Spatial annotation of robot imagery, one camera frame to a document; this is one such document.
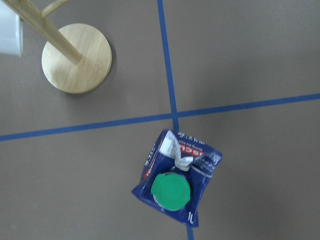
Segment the wooden mug tree stand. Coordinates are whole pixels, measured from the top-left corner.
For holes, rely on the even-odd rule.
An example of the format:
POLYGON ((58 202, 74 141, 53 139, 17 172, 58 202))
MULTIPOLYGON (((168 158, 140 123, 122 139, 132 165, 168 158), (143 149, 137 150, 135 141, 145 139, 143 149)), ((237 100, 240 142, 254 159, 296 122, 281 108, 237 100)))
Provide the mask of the wooden mug tree stand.
POLYGON ((65 3, 55 0, 39 10, 30 0, 4 1, 46 39, 41 66, 49 83, 65 93, 83 94, 107 77, 112 66, 112 49, 106 37, 91 25, 73 23, 57 29, 47 17, 65 3))

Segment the white plastic cup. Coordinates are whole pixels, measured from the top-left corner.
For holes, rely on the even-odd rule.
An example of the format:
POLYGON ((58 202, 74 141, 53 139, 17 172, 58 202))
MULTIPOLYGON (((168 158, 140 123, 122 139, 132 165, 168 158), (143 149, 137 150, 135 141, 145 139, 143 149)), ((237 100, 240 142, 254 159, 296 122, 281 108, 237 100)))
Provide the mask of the white plastic cup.
POLYGON ((0 1, 0 53, 21 57, 23 22, 4 1, 0 1))

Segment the blue milk carton green cap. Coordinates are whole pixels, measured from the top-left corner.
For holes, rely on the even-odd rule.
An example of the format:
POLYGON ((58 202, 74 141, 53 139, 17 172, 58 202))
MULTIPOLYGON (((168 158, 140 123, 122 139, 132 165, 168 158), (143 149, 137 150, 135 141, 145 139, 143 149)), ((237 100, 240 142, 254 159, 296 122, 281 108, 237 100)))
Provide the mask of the blue milk carton green cap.
POLYGON ((157 211, 196 228, 202 196, 222 158, 219 151, 203 141, 164 129, 131 192, 157 211))

